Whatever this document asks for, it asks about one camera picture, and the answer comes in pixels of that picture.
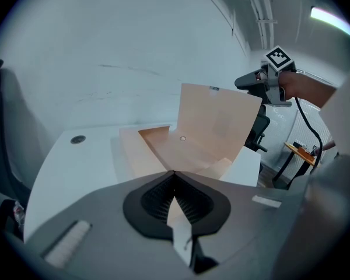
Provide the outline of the ceiling tube light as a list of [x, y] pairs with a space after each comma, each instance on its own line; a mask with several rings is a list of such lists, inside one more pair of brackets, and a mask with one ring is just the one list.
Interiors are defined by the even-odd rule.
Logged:
[[341, 18], [333, 15], [332, 13], [329, 13], [317, 7], [312, 7], [310, 11], [310, 17], [332, 25], [333, 27], [336, 27], [337, 29], [343, 31], [344, 33], [350, 36], [350, 24], [342, 20]]

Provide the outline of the tan cardboard piece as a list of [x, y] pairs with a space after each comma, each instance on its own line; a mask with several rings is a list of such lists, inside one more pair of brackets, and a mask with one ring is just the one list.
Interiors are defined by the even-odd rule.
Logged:
[[177, 269], [201, 273], [235, 252], [238, 215], [252, 188], [228, 173], [261, 99], [183, 84], [177, 125], [123, 127], [118, 138], [131, 179], [118, 185], [124, 218], [150, 242], [168, 242]]

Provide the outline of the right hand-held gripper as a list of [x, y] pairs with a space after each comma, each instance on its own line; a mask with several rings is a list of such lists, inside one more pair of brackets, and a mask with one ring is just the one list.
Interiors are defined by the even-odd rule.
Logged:
[[237, 78], [235, 87], [247, 90], [249, 94], [262, 98], [262, 104], [274, 107], [291, 107], [285, 89], [279, 84], [282, 72], [296, 72], [294, 60], [280, 47], [276, 46], [264, 55], [267, 60], [261, 68]]

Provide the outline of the white ceiling pipes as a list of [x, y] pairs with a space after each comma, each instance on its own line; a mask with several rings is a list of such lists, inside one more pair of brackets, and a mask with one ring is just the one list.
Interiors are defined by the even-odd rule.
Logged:
[[272, 12], [271, 0], [249, 0], [249, 3], [258, 28], [261, 48], [270, 50], [274, 47], [274, 24], [277, 24]]

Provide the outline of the round wooden table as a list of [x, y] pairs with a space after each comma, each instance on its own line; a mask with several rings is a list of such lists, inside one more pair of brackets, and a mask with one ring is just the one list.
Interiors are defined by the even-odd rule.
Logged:
[[[295, 178], [305, 175], [305, 173], [308, 171], [310, 167], [312, 167], [312, 169], [316, 169], [317, 166], [319, 165], [318, 163], [320, 161], [320, 158], [315, 157], [310, 152], [306, 151], [302, 146], [289, 144], [288, 142], [285, 142], [284, 145], [290, 150], [290, 154], [285, 160], [282, 167], [280, 168], [279, 172], [277, 172], [277, 174], [273, 177], [272, 184], [274, 188], [281, 189], [281, 190], [288, 190]], [[288, 165], [290, 164], [294, 156], [298, 156], [303, 160], [303, 163], [300, 169], [297, 171], [297, 173], [288, 183], [286, 184], [278, 183], [279, 178], [281, 177], [285, 169], [288, 167]]]

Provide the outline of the person's right forearm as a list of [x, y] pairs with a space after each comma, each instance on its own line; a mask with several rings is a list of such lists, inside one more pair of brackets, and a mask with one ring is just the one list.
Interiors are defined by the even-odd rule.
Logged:
[[320, 109], [336, 92], [336, 88], [330, 85], [321, 83], [309, 76], [289, 71], [281, 72], [278, 82], [284, 90], [286, 100], [297, 97]]

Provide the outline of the clear bottle with red label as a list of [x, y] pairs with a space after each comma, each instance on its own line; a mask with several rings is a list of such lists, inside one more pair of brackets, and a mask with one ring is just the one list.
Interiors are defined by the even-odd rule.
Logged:
[[15, 201], [13, 206], [13, 215], [15, 221], [17, 222], [19, 227], [24, 227], [25, 224], [25, 210], [24, 207], [18, 202]]

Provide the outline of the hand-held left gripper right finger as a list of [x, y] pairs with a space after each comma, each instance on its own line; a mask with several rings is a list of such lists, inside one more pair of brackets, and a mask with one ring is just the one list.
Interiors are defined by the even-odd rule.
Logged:
[[288, 190], [250, 187], [196, 176], [191, 178], [225, 195], [231, 212], [219, 229], [199, 238], [203, 253], [218, 265], [201, 273], [182, 274], [176, 280], [277, 280], [275, 269], [283, 263], [280, 251], [295, 223], [307, 188], [307, 178], [294, 181]]

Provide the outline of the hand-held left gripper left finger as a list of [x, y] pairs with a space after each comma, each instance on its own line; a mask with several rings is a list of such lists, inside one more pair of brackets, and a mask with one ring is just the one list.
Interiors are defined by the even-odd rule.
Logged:
[[25, 243], [41, 256], [75, 221], [92, 228], [58, 274], [82, 280], [185, 280], [193, 277], [167, 240], [138, 233], [123, 214], [127, 194], [159, 173], [91, 192], [42, 224]]

